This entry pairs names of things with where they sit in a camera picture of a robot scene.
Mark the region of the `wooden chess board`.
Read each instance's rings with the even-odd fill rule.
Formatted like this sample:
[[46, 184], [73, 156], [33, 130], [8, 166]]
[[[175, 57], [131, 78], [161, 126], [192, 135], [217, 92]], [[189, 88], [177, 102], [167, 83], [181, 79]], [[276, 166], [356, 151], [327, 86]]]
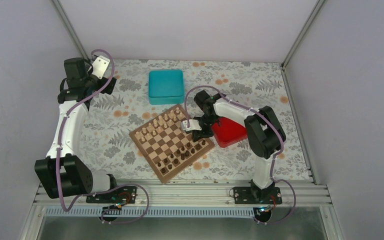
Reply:
[[[180, 109], [178, 114], [176, 113], [176, 107]], [[164, 114], [168, 115], [168, 121], [164, 120]], [[154, 119], [157, 119], [157, 128], [154, 127]], [[215, 147], [215, 144], [209, 138], [194, 142], [190, 133], [183, 132], [181, 122], [186, 119], [185, 110], [181, 105], [177, 104], [129, 133], [132, 141], [163, 184], [168, 183], [173, 177], [193, 165], [195, 161]], [[135, 136], [136, 132], [140, 133], [139, 139]], [[201, 149], [196, 150], [196, 145], [201, 145]], [[191, 154], [191, 149], [195, 149], [194, 154]], [[177, 150], [180, 150], [180, 155], [185, 154], [186, 151], [189, 151], [190, 155], [182, 161], [180, 155], [176, 154]], [[178, 165], [174, 165], [173, 161], [175, 159], [178, 159]], [[160, 171], [162, 168], [167, 170], [164, 175]]]

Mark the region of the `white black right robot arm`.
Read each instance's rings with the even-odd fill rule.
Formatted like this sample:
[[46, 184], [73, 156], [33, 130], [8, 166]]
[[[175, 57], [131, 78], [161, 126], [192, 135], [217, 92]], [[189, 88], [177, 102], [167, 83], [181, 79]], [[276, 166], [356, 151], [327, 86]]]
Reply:
[[188, 116], [181, 123], [182, 130], [190, 133], [194, 142], [213, 136], [212, 126], [220, 118], [229, 119], [246, 129], [249, 147], [256, 156], [250, 195], [254, 202], [264, 203], [276, 185], [274, 165], [277, 155], [284, 150], [286, 140], [274, 110], [269, 106], [260, 109], [247, 107], [221, 92], [210, 96], [205, 90], [195, 95], [194, 102], [203, 115], [194, 118]]

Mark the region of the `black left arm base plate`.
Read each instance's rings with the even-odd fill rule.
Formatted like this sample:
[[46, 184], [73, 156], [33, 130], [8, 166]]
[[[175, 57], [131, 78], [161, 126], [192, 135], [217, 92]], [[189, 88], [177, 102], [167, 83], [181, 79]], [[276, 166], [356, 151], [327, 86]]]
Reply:
[[87, 196], [86, 202], [88, 204], [134, 204], [136, 201], [137, 187], [124, 186], [105, 194], [97, 194], [95, 196]]

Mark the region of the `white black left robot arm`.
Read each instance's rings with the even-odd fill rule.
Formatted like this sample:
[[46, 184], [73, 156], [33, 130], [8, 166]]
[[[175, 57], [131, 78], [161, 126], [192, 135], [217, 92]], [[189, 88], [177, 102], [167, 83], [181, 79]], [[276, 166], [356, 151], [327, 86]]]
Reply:
[[35, 162], [34, 170], [45, 192], [51, 199], [99, 192], [104, 201], [111, 203], [119, 197], [119, 188], [111, 174], [92, 172], [80, 159], [80, 142], [84, 121], [88, 116], [91, 99], [102, 86], [104, 94], [112, 94], [116, 79], [104, 77], [111, 61], [100, 55], [93, 61], [81, 57], [66, 59], [66, 77], [61, 81], [57, 101], [59, 118], [52, 145], [44, 159]]

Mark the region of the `red plastic tray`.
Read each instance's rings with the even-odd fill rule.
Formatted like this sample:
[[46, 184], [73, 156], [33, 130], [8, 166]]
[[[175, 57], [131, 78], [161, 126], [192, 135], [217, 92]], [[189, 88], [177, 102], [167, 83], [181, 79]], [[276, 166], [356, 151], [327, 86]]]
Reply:
[[213, 136], [221, 148], [229, 147], [247, 139], [246, 128], [235, 121], [221, 117], [212, 125]]

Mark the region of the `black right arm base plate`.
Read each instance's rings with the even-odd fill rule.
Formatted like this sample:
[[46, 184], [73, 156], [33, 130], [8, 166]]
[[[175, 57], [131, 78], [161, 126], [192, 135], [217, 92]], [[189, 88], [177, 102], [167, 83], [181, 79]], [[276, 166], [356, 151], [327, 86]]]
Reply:
[[231, 190], [236, 205], [279, 205], [283, 203], [279, 187], [261, 190], [250, 186], [236, 186]]

